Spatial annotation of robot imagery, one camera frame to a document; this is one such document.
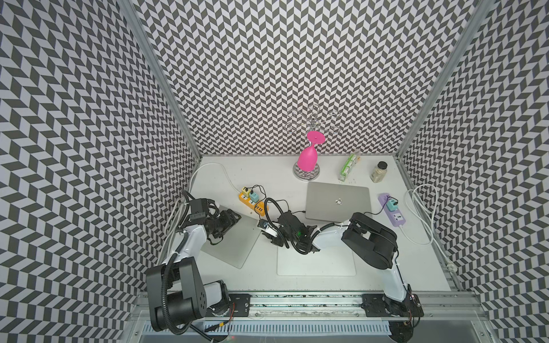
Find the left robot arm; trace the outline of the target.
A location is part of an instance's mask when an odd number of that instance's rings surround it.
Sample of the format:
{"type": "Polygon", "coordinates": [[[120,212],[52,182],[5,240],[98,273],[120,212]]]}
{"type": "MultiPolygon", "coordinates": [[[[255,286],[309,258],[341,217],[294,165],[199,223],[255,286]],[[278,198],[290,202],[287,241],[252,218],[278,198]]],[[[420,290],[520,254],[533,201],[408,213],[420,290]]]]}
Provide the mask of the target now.
{"type": "Polygon", "coordinates": [[[150,322],[156,332],[182,335],[193,322],[211,314],[231,320],[236,304],[222,280],[205,284],[197,257],[211,239],[224,236],[242,216],[231,209],[220,210],[214,200],[195,198],[188,191],[169,218],[163,258],[146,271],[150,322]]]}

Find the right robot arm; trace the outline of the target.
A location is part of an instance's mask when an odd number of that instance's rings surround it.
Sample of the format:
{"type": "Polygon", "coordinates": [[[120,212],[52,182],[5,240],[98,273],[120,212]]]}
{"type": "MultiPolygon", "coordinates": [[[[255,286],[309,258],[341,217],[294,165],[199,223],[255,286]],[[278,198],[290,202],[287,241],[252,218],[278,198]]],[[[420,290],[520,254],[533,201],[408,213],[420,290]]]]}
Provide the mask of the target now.
{"type": "Polygon", "coordinates": [[[367,306],[378,307],[367,310],[367,316],[377,312],[392,317],[423,315],[419,298],[404,281],[397,265],[400,255],[397,234],[366,214],[356,212],[345,222],[331,222],[317,227],[304,225],[287,211],[276,222],[266,217],[258,227],[278,247],[293,248],[301,255],[308,255],[329,247],[343,246],[378,270],[383,280],[383,294],[366,301],[367,306]]]}

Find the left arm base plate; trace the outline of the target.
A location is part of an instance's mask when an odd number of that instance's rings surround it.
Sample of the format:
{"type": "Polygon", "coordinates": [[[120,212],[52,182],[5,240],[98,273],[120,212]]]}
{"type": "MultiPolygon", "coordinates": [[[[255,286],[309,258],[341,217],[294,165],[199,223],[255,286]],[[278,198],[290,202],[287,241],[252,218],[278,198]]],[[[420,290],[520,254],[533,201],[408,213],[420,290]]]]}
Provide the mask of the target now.
{"type": "Polygon", "coordinates": [[[219,317],[248,317],[251,298],[248,293],[230,293],[211,307],[212,313],[219,317]]]}

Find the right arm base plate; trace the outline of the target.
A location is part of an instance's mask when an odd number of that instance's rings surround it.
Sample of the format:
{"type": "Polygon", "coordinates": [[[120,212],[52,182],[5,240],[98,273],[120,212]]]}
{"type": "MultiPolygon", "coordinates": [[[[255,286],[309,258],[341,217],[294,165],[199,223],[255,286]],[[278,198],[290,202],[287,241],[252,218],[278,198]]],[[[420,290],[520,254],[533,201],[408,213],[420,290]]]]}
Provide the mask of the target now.
{"type": "Polygon", "coordinates": [[[380,294],[362,294],[361,308],[366,317],[424,317],[422,304],[416,294],[406,295],[404,300],[398,302],[380,294]]]}

